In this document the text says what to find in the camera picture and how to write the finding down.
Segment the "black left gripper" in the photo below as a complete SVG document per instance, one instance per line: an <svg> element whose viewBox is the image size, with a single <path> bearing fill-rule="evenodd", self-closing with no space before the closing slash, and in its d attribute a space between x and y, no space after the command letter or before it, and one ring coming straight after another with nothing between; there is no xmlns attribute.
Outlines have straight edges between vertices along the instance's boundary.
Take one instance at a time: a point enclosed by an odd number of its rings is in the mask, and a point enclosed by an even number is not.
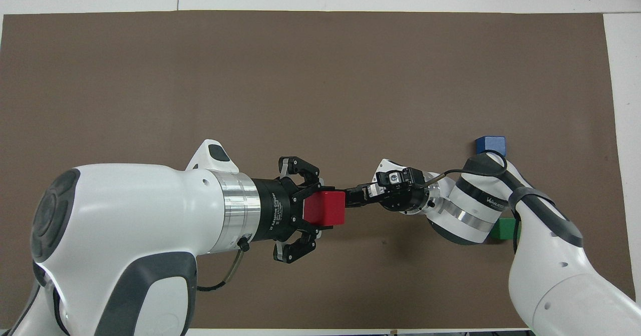
<svg viewBox="0 0 641 336"><path fill-rule="evenodd" d="M322 228L306 220L292 220L297 215L291 210L291 201L300 203L313 193L322 189L319 169L296 156L279 158L278 179L252 178L259 196L259 224L252 242L275 240L273 258L283 263L293 263L314 251L316 239ZM304 182L300 185L292 180L293 175L301 176ZM286 241L295 231L301 236L293 244Z"/></svg>

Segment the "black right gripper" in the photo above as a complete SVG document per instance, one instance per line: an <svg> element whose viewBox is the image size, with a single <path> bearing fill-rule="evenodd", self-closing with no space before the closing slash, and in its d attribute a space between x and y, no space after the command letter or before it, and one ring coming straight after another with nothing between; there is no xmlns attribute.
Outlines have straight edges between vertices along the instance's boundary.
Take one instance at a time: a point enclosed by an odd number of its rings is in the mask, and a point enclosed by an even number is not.
<svg viewBox="0 0 641 336"><path fill-rule="evenodd" d="M428 203L430 191L424 188L426 179L421 170L406 167L402 170L376 172L376 183L359 184L344 190L346 208L380 203L390 211L417 211Z"/></svg>

